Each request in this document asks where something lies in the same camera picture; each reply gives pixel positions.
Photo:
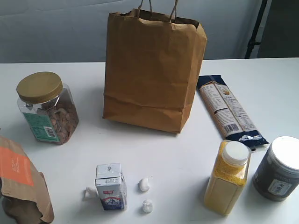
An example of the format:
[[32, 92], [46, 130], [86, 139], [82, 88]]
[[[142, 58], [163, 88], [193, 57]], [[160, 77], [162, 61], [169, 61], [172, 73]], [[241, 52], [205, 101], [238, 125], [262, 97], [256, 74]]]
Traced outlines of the brown paper shopping bag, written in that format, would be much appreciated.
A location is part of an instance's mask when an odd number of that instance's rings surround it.
[[189, 118], [207, 36], [196, 21], [134, 8], [110, 13], [103, 118], [180, 133]]

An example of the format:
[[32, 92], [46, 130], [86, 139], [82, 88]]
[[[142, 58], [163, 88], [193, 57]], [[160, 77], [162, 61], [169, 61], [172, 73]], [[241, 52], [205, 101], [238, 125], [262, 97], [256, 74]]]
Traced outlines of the yellow millet bottle white cap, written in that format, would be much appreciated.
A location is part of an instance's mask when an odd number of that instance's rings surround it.
[[204, 195], [210, 210], [228, 215], [247, 182], [251, 150], [238, 141], [221, 142]]

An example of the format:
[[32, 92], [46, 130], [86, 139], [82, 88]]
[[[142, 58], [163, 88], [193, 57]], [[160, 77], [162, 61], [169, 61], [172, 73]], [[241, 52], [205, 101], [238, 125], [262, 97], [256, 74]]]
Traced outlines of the white wrapped candy upper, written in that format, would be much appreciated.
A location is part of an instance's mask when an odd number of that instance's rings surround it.
[[138, 183], [138, 187], [141, 192], [148, 191], [150, 189], [149, 179], [147, 177], [142, 178]]

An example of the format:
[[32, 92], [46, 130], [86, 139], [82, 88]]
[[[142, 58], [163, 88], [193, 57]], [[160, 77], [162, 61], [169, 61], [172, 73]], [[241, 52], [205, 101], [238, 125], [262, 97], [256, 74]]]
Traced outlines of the white wrapped candy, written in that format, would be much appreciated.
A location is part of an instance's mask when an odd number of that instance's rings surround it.
[[153, 211], [153, 202], [151, 199], [146, 199], [142, 202], [142, 210], [144, 213], [151, 213]]
[[97, 198], [97, 190], [91, 187], [86, 187], [83, 191], [83, 201]]
[[138, 183], [138, 187], [141, 192], [148, 191], [150, 189], [149, 179], [147, 177], [142, 178]]

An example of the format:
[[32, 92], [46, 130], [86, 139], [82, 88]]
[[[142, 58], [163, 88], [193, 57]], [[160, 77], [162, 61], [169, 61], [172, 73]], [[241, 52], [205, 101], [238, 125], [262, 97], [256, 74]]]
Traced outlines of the small blue white milk carton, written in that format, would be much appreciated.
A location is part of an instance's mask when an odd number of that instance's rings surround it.
[[120, 163], [98, 165], [95, 187], [104, 210], [127, 209], [127, 186]]

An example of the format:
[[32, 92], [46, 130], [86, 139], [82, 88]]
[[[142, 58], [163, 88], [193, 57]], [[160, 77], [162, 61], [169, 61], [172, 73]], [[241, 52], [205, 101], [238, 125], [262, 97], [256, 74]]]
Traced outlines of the navy noodle packet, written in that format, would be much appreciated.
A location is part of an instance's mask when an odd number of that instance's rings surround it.
[[238, 141], [252, 151], [269, 143], [258, 131], [221, 75], [199, 76], [197, 88], [224, 139]]

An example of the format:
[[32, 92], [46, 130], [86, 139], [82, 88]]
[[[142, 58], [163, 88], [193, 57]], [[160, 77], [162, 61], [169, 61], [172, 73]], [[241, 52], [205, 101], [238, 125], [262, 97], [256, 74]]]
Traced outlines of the white wrapped candy lower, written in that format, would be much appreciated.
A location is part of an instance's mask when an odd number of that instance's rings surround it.
[[153, 211], [153, 202], [151, 199], [146, 199], [142, 202], [142, 210], [144, 213], [151, 213]]

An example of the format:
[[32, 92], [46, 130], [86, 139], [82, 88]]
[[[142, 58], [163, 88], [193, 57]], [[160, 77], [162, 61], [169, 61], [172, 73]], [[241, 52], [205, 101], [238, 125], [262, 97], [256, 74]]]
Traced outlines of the white wrapped candy left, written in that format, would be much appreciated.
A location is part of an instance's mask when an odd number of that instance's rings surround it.
[[97, 190], [91, 187], [86, 187], [83, 191], [83, 201], [97, 198]]

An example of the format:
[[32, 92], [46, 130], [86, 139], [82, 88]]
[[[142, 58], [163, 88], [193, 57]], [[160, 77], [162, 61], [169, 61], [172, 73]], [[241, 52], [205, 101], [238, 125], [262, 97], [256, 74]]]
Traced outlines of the clear jar gold lid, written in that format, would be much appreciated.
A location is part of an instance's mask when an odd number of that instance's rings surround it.
[[71, 138], [79, 118], [70, 88], [54, 72], [30, 74], [17, 85], [17, 105], [35, 139], [62, 145]]

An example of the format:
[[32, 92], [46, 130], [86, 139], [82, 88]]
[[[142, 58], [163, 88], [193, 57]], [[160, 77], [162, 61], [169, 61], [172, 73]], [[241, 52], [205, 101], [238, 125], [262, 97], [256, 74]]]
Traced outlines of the black stand pole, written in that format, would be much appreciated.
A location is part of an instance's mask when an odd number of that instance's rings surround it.
[[260, 24], [261, 24], [261, 21], [262, 21], [263, 14], [265, 12], [267, 3], [268, 3], [268, 0], [262, 0], [262, 2], [261, 2], [261, 6], [259, 8], [259, 12], [258, 12], [256, 22], [255, 22], [255, 25], [254, 25], [254, 29], [252, 31], [251, 37], [250, 37], [250, 39], [248, 41], [248, 44], [247, 44], [247, 50], [246, 50], [245, 57], [244, 57], [245, 59], [249, 59], [254, 47], [256, 45], [261, 44], [260, 42], [258, 42], [256, 40], [256, 37], [257, 37], [257, 33], [259, 31], [259, 28], [260, 28]]

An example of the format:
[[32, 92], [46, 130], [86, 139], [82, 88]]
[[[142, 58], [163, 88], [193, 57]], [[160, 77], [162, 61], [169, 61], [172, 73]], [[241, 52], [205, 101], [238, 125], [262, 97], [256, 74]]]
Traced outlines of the dark jar white lid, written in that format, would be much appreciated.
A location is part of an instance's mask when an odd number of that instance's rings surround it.
[[284, 201], [299, 184], [299, 140], [273, 140], [253, 177], [255, 189], [272, 201]]

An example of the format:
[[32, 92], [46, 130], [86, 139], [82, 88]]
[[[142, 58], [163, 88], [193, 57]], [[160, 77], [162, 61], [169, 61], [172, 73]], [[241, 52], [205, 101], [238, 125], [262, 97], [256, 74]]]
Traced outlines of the brown kraft pouch orange label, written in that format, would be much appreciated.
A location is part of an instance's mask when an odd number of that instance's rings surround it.
[[50, 224], [54, 211], [42, 172], [22, 146], [0, 138], [0, 195], [3, 210], [18, 224]]

